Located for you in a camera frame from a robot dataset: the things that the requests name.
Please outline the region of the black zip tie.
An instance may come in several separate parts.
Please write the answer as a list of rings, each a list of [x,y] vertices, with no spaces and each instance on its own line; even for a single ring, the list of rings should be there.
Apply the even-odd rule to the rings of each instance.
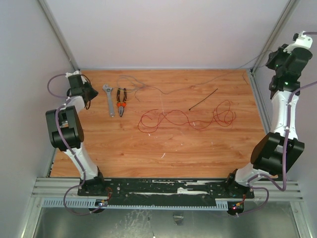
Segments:
[[[196,107],[197,105],[199,105],[200,103],[202,103],[203,101],[205,101],[208,97],[210,97],[212,94],[214,94],[216,91],[218,90],[218,88],[216,88],[215,90],[213,90],[210,94],[208,94],[205,98],[203,98],[202,100],[200,100],[198,103],[196,103],[195,105],[193,105],[192,107],[190,107],[188,109],[188,111],[191,111],[194,107]]]

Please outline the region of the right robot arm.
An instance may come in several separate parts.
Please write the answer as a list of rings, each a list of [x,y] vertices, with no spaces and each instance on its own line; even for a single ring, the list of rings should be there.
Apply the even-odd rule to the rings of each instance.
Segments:
[[[225,184],[225,193],[237,197],[252,183],[272,176],[282,176],[285,191],[287,172],[303,153],[305,145],[298,140],[295,128],[296,106],[302,87],[299,78],[313,54],[309,46],[298,43],[284,44],[268,56],[266,67],[275,74],[269,84],[273,118],[269,133],[255,146],[251,161],[243,168],[230,173]]]

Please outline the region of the silver adjustable wrench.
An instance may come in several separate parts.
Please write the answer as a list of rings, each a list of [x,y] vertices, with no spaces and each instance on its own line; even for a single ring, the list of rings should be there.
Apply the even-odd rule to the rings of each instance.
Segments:
[[[113,102],[112,102],[112,90],[113,88],[110,87],[108,84],[103,85],[103,90],[105,91],[106,95],[107,95],[107,103],[108,103],[108,110],[109,110],[109,116],[111,118],[113,118],[115,116],[115,112],[114,112],[114,106],[113,106]]]

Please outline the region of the orange handled pliers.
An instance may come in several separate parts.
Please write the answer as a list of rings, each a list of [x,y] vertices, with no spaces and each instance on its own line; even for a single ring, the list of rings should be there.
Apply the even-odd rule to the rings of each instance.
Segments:
[[[123,93],[123,100],[120,99],[121,92]],[[122,117],[124,114],[124,109],[126,107],[127,102],[127,90],[126,88],[118,88],[117,94],[116,94],[116,100],[117,100],[117,107],[118,107],[118,113],[119,116]]]

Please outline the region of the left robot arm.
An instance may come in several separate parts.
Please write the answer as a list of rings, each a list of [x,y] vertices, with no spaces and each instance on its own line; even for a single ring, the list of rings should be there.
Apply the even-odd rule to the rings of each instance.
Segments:
[[[105,193],[106,183],[98,166],[91,160],[84,146],[84,131],[79,112],[89,109],[91,100],[98,92],[92,87],[87,76],[81,71],[54,76],[68,79],[70,88],[66,92],[65,103],[60,109],[46,112],[46,122],[51,145],[65,153],[80,173],[79,196]]]

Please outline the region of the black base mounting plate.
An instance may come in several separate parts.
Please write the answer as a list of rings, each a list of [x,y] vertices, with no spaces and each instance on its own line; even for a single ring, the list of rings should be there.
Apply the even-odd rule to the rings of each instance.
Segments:
[[[105,179],[106,190],[101,195],[109,196],[109,202],[130,204],[140,202],[154,205],[207,205],[217,199],[241,201],[254,198],[249,188],[238,185],[232,179],[150,179],[109,178]]]

